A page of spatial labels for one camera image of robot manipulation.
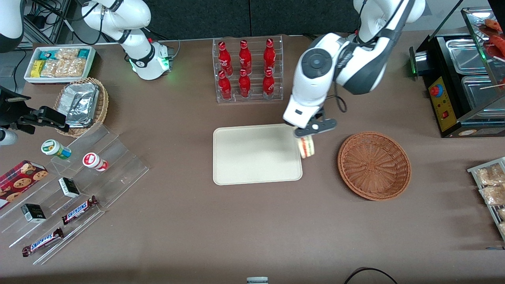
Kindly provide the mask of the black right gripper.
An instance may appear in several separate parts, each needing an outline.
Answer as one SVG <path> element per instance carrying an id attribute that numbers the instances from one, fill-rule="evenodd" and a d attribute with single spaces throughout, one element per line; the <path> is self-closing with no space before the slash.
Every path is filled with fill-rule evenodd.
<path id="1" fill-rule="evenodd" d="M 56 128 L 68 133 L 70 126 L 66 123 L 66 116 L 48 107 L 42 106 L 38 110 L 38 118 L 32 115 L 33 108 L 29 108 L 25 101 L 32 97 L 20 95 L 7 88 L 0 87 L 0 126 L 9 128 L 11 124 L 17 125 L 17 129 L 29 135 L 36 131 L 35 125 Z"/>

